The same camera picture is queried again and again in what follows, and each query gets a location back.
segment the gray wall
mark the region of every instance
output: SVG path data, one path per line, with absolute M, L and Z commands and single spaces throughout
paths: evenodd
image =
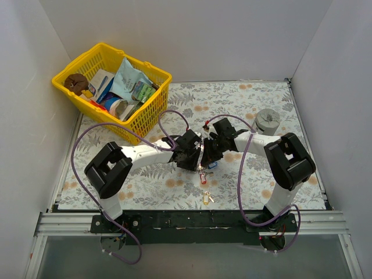
M 294 75 L 294 95 L 325 190 L 372 278 L 372 2 L 334 0 Z
M 0 5 L 0 277 L 22 278 L 77 111 L 51 78 L 69 62 L 37 0 Z
M 331 0 L 40 0 L 73 59 L 99 41 L 174 81 L 292 77 Z

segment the table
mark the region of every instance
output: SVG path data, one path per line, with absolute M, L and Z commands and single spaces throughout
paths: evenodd
M 195 132 L 206 136 L 202 126 L 215 115 L 231 114 L 243 117 L 252 123 L 258 111 L 274 109 L 281 117 L 276 135 L 295 133 L 306 145 L 294 102 L 286 82 L 218 82 L 218 83 L 173 83 L 169 87 L 168 109 L 181 112 Z M 238 120 L 229 119 L 237 130 L 246 128 Z M 83 117 L 79 134 L 95 122 Z M 169 134 L 184 131 L 183 120 L 174 113 L 162 118 L 163 127 Z M 164 137 L 157 124 L 145 137 L 156 141 Z M 91 130 L 78 146 L 75 164 L 78 174 L 88 188 L 92 187 L 84 175 L 84 168 L 90 160 L 110 141 L 118 145 L 129 145 L 122 138 L 98 127 Z M 237 177 L 241 153 L 226 152 L 213 174 L 208 175 L 205 185 L 200 183 L 199 174 L 182 170 L 174 163 L 154 164 L 129 173 L 119 192 L 123 210 L 235 210 L 237 202 Z M 242 176 L 242 204 L 244 209 L 262 209 L 269 200 L 274 178 L 266 158 L 248 154 Z M 59 210 L 91 210 L 96 205 L 79 186 L 69 167 L 58 200 Z M 204 205 L 203 193 L 209 191 L 214 199 Z M 304 183 L 294 202 L 300 209 L 325 209 L 318 178 L 314 174 Z

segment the white wall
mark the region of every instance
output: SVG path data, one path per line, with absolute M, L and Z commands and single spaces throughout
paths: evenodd
M 37 0 L 0 5 L 0 277 L 22 278 L 77 111 L 51 86 L 69 62 Z
M 372 278 L 372 2 L 334 0 L 293 78 L 325 190 Z
M 99 41 L 174 81 L 292 77 L 331 0 L 40 0 L 71 58 Z

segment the floral pattern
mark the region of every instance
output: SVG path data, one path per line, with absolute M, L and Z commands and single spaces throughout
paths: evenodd
M 219 114 L 243 117 L 252 123 L 257 112 L 274 109 L 281 117 L 276 132 L 283 135 L 293 132 L 306 146 L 291 94 L 286 83 L 183 83 L 170 84 L 168 108 L 175 109 L 187 118 L 195 132 L 205 121 Z M 238 120 L 230 119 L 237 130 L 244 127 Z M 93 120 L 83 117 L 80 133 L 93 125 Z M 169 134 L 180 134 L 185 123 L 175 113 L 162 118 Z M 164 137 L 159 125 L 146 136 L 150 141 Z M 129 145 L 122 138 L 104 127 L 91 130 L 78 145 L 75 165 L 78 174 L 95 194 L 84 175 L 84 168 L 107 142 Z M 238 209 L 237 178 L 241 153 L 226 152 L 215 169 L 207 175 L 207 183 L 201 184 L 197 173 L 176 167 L 174 163 L 153 164 L 131 171 L 119 192 L 123 209 Z M 242 203 L 245 209 L 262 209 L 269 200 L 275 182 L 269 164 L 263 157 L 247 154 L 242 176 Z M 214 199 L 204 205 L 203 193 L 209 191 Z M 304 183 L 295 197 L 301 209 L 325 209 L 316 175 Z M 60 210 L 95 209 L 96 206 L 79 186 L 71 167 L 59 201 Z

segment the yellow basket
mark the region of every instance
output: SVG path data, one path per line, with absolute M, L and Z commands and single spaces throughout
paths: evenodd
M 134 68 L 144 72 L 153 83 L 159 86 L 159 89 L 151 98 L 125 122 L 95 107 L 63 86 L 65 79 L 70 74 L 80 73 L 85 75 L 88 80 L 91 80 L 98 69 L 115 73 L 119 69 L 124 57 L 129 60 Z M 62 72 L 52 79 L 52 84 L 65 93 L 83 114 L 93 120 L 97 122 L 114 122 L 144 137 L 158 122 L 159 114 L 167 109 L 168 87 L 171 80 L 171 74 L 152 66 L 149 62 L 141 62 L 136 58 L 126 55 L 124 51 L 101 42 L 68 64 Z M 136 145 L 140 142 L 138 138 L 124 129 L 116 126 L 107 126 L 107 128 L 131 144 Z

